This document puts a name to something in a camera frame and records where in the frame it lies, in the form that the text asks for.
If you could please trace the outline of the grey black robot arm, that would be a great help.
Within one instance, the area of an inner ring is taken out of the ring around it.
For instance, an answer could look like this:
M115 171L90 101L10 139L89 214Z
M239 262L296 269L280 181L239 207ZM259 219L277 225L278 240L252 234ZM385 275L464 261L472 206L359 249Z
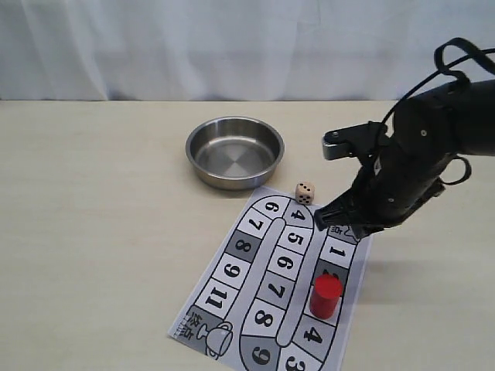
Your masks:
M357 238L399 226L443 193L451 161L493 154L493 80L410 97L394 109L391 136L376 121L325 133L325 159L357 158L361 167L347 191L315 211L315 224L350 226Z

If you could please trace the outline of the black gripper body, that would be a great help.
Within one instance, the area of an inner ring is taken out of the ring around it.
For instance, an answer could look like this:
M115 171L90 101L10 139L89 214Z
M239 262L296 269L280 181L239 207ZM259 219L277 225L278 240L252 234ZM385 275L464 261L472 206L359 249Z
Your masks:
M336 223L353 228L401 225L448 185L441 174L456 154L421 158L398 146L384 148L363 166L351 187L336 199Z

